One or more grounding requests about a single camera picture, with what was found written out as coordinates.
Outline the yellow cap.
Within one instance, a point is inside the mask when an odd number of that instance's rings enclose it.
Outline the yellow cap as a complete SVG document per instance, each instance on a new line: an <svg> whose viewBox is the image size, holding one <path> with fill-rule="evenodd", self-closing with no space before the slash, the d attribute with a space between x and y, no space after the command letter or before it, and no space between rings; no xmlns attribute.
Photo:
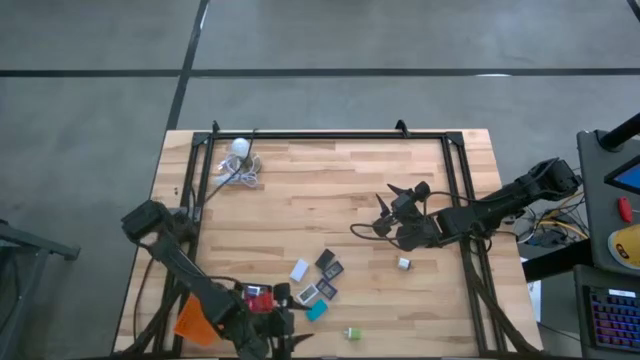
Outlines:
<svg viewBox="0 0 640 360"><path fill-rule="evenodd" d="M619 264L640 271L640 224L612 232L608 237L608 248Z"/></svg>

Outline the black pole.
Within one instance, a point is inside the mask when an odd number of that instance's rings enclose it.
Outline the black pole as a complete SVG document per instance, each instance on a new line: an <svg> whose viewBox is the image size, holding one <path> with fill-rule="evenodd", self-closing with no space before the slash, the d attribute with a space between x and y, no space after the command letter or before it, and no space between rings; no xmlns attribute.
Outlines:
<svg viewBox="0 0 640 360"><path fill-rule="evenodd" d="M640 112L609 132L598 132L597 139L605 150L617 152L627 140L638 134L640 134Z"/></svg>

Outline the grey side table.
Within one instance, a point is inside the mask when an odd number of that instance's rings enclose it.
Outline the grey side table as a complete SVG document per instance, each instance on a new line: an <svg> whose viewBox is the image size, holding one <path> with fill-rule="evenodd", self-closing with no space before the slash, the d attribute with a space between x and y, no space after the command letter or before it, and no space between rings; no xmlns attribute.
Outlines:
<svg viewBox="0 0 640 360"><path fill-rule="evenodd" d="M25 280L20 279L16 260L16 255L20 252L34 258ZM4 265L11 263L16 288L16 299L0 323L0 360L11 360L16 353L48 257L57 254L65 261L75 261L79 253L80 247L67 246L18 230L0 219L0 275Z"/></svg>

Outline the black aluminium rig frame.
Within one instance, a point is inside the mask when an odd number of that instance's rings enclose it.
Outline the black aluminium rig frame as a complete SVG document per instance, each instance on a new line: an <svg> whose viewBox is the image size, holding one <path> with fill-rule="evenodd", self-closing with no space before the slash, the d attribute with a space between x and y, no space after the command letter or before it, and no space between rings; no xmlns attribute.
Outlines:
<svg viewBox="0 0 640 360"><path fill-rule="evenodd" d="M274 284L289 280L298 259L314 263L325 249L336 255L344 267L338 293L319 320L297 315L296 330L314 334L296 348L297 357L476 354L459 247L415 250L403 271L399 250L349 227L378 216L375 194L393 198L387 184L428 183L433 210L450 205L452 189L472 188L479 197L499 189L486 130L413 130L410 138L395 130L264 130L254 142L262 161L258 185L217 189L214 177L233 137L221 131L205 144L195 131L167 133L150 196L172 208L192 190L203 191L195 260L209 274ZM349 327L362 338L348 341Z"/></svg>

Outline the orange plastic basket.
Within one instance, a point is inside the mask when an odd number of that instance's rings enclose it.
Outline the orange plastic basket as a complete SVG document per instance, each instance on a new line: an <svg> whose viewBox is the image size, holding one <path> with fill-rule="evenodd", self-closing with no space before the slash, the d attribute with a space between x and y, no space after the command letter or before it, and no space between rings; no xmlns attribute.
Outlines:
<svg viewBox="0 0 640 360"><path fill-rule="evenodd" d="M210 346L219 339L202 311L200 301L191 294L180 311L174 333L199 346Z"/></svg>

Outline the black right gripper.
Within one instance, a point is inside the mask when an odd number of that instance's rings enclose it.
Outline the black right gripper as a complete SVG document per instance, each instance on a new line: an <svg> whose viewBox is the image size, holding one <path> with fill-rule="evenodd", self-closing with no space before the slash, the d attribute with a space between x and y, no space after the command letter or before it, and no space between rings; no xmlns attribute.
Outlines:
<svg viewBox="0 0 640 360"><path fill-rule="evenodd" d="M426 207L431 194L430 186L422 181L414 188L387 187L396 195L388 206L375 194L380 206L380 216L372 224L374 233L383 239L396 241L400 250L410 252L418 247L442 248L442 237L436 221L420 211L417 202Z"/></svg>

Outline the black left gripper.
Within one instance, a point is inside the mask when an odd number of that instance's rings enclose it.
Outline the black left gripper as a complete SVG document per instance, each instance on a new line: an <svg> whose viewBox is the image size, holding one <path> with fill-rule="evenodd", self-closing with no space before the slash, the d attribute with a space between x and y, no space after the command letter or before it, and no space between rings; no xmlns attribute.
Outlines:
<svg viewBox="0 0 640 360"><path fill-rule="evenodd" d="M313 333L293 334L293 315L291 310L310 310L309 306L301 304L291 297L289 283L278 283L272 288L270 299L273 308L269 312L256 313L246 303L242 283L235 283L230 294L234 300L234 307L227 317L227 339L236 350L239 360L265 360L273 340L282 341L285 347L288 339L290 350L314 336Z"/></svg>

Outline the teal digital clock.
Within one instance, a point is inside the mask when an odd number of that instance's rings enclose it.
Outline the teal digital clock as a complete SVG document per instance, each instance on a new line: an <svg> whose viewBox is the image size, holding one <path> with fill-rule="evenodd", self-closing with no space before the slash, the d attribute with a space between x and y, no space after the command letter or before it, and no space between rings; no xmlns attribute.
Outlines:
<svg viewBox="0 0 640 360"><path fill-rule="evenodd" d="M306 311L306 317L310 322L319 320L328 311L328 304L319 299L316 301L309 310Z"/></svg>

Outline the purple digital clock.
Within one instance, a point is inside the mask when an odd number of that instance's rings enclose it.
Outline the purple digital clock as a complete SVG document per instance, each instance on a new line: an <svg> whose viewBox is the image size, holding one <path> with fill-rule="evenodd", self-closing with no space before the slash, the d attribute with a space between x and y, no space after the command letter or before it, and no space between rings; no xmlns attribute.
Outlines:
<svg viewBox="0 0 640 360"><path fill-rule="evenodd" d="M320 279L316 284L316 288L329 300L332 300L338 293L337 289L326 279Z"/></svg>

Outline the black plastic basket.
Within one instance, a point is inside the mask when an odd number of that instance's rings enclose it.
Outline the black plastic basket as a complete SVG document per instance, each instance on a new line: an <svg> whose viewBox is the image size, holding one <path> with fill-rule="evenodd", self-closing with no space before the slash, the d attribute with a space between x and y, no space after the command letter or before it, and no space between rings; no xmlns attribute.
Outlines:
<svg viewBox="0 0 640 360"><path fill-rule="evenodd" d="M271 292L273 294L273 287L271 285L257 284L257 283L242 283L243 301L244 301L244 295L246 294L245 288L246 288L247 285L261 286L262 287L262 292L261 293ZM276 301L274 300L274 308L270 313L264 313L264 314L259 314L259 315L269 315L271 319L279 319L280 318L280 314L276 311Z"/></svg>

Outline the grey equipment cart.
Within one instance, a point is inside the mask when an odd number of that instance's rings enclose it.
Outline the grey equipment cart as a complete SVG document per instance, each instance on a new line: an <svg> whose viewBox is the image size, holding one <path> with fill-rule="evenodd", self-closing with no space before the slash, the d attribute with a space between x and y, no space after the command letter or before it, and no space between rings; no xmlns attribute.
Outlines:
<svg viewBox="0 0 640 360"><path fill-rule="evenodd" d="M572 271L575 284L582 355L591 359L640 360L640 354L595 348L586 324L584 286L623 289L640 293L640 271L619 264L608 248L609 235L625 227L640 224L640 195L616 188L604 182L604 177L625 162L640 155L640 138L627 140L617 152L602 148L598 132L577 135L583 178L583 191L589 226L589 238L524 263L529 281L542 280L562 272ZM621 220L617 199L627 197L633 209L633 221Z"/></svg>

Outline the monitor with blue screen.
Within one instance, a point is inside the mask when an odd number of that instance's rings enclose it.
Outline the monitor with blue screen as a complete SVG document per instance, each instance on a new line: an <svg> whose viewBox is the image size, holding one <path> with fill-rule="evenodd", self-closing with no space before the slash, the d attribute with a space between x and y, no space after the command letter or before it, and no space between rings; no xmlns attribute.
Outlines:
<svg viewBox="0 0 640 360"><path fill-rule="evenodd" d="M640 195L640 155L611 171L604 177L604 182L616 188Z"/></svg>

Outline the white digital clock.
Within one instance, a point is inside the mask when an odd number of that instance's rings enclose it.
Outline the white digital clock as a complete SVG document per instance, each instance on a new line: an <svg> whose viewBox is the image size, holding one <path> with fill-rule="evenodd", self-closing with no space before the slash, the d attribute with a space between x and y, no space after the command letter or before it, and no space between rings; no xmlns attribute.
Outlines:
<svg viewBox="0 0 640 360"><path fill-rule="evenodd" d="M319 290L314 284L309 284L306 288L304 288L301 292L296 295L297 301L306 305L309 301L311 301L317 294Z"/></svg>

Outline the white flat box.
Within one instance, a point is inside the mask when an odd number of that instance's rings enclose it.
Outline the white flat box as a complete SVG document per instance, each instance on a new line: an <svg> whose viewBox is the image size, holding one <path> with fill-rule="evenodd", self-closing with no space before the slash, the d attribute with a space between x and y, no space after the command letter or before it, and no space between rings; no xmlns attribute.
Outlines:
<svg viewBox="0 0 640 360"><path fill-rule="evenodd" d="M298 283L303 279L308 269L309 269L309 264L303 259L298 259L289 275L289 278L294 282Z"/></svg>

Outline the black backlit keyboard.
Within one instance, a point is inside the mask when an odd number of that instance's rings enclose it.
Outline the black backlit keyboard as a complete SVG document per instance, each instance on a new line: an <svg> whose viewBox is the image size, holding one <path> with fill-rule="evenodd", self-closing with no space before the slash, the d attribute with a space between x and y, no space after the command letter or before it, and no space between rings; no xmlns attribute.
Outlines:
<svg viewBox="0 0 640 360"><path fill-rule="evenodd" d="M640 354L640 293L594 286L583 293L592 345Z"/></svg>

